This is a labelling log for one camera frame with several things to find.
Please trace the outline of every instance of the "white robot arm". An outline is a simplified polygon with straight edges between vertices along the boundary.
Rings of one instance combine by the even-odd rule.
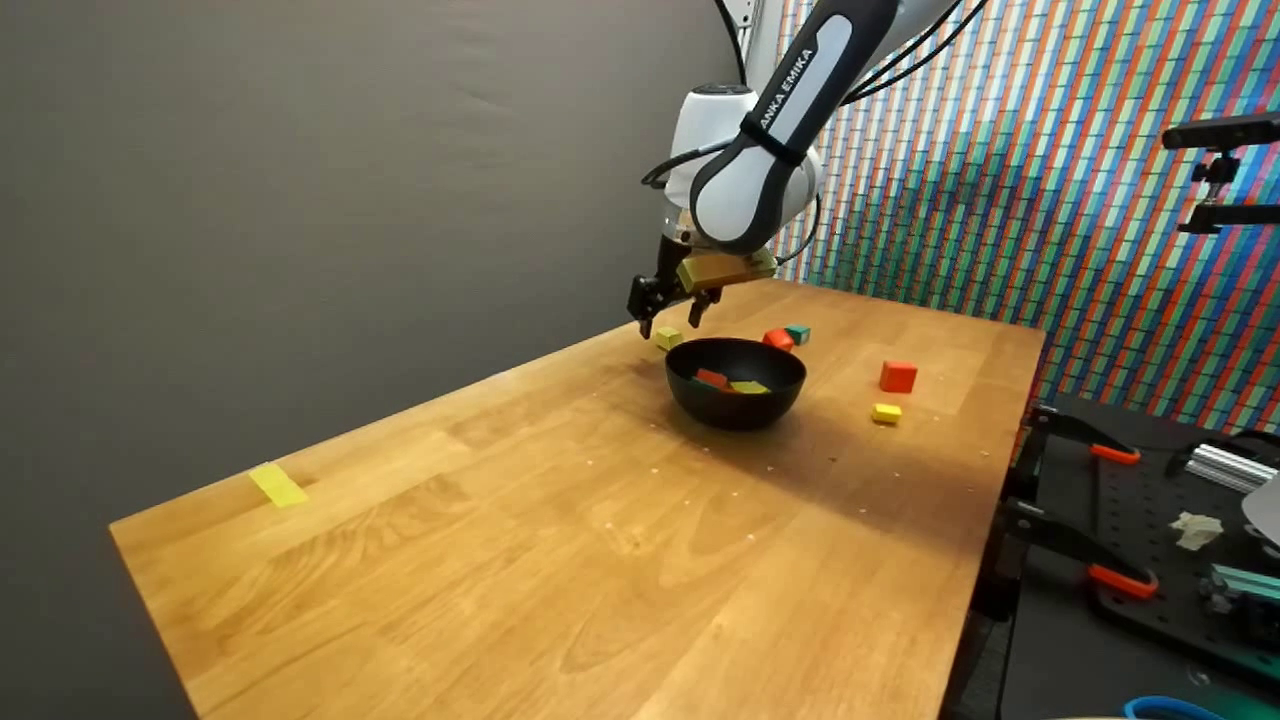
[[[673,159],[643,177],[668,199],[662,267],[632,279],[629,311],[650,335],[654,317],[693,296],[693,324],[719,301],[719,286],[767,275],[763,246],[820,194],[814,139],[841,113],[849,92],[894,51],[933,34],[957,0],[820,0],[785,62],[767,71],[747,40],[776,20],[771,4],[733,4],[740,62],[767,77],[761,97],[740,85],[711,85],[684,97]],[[740,273],[690,273],[707,261]]]

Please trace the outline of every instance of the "wooden tabletop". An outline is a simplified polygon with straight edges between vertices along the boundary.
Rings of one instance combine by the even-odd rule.
[[[629,324],[114,523],[197,713],[935,718],[1042,331],[767,279],[701,335],[771,324],[814,343],[767,433]]]

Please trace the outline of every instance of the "orange object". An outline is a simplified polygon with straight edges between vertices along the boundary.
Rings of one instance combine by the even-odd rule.
[[[914,393],[917,390],[917,365],[884,359],[882,365],[882,390],[884,393]]]
[[[1112,572],[1107,563],[1088,563],[1088,580],[1136,606],[1151,606],[1161,591],[1158,580],[1136,580],[1136,576]]]
[[[711,367],[698,367],[693,371],[698,386],[707,386],[718,393],[733,393],[728,377],[726,371],[711,371]]]
[[[779,350],[779,354],[792,354],[797,350],[797,335],[789,328],[767,328],[763,331],[763,343],[767,350]]]
[[[1112,447],[1112,445],[1088,445],[1088,458],[1101,460],[1101,465],[1125,465],[1125,470],[1136,470],[1144,460],[1144,454],[1125,454],[1125,447]]]

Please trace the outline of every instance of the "bowl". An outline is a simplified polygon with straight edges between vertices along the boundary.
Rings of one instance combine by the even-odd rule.
[[[747,380],[755,393],[736,393],[718,380]],[[677,403],[718,428],[767,428],[797,403],[806,390],[806,365],[792,354],[755,343],[755,339],[733,339],[733,335],[706,335],[677,343],[668,354],[668,390]]]

